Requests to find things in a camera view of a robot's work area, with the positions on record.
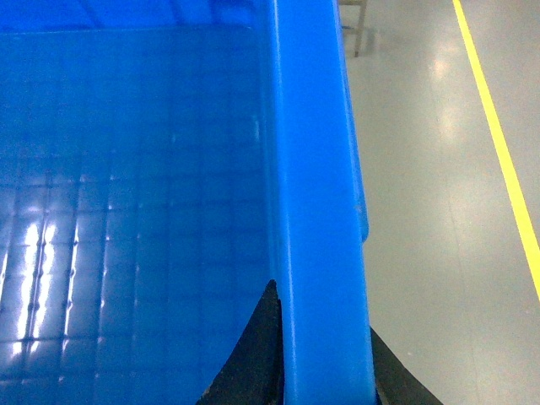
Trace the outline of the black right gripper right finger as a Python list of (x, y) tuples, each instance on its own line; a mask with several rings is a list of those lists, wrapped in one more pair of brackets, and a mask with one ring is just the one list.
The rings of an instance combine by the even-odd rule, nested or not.
[(370, 329), (370, 333), (377, 403), (442, 405), (442, 401), (405, 367), (373, 328)]

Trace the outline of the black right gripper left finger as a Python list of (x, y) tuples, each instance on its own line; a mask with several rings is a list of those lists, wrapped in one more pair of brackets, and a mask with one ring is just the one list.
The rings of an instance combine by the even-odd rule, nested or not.
[(281, 301), (270, 280), (227, 361), (198, 404), (282, 404), (284, 344)]

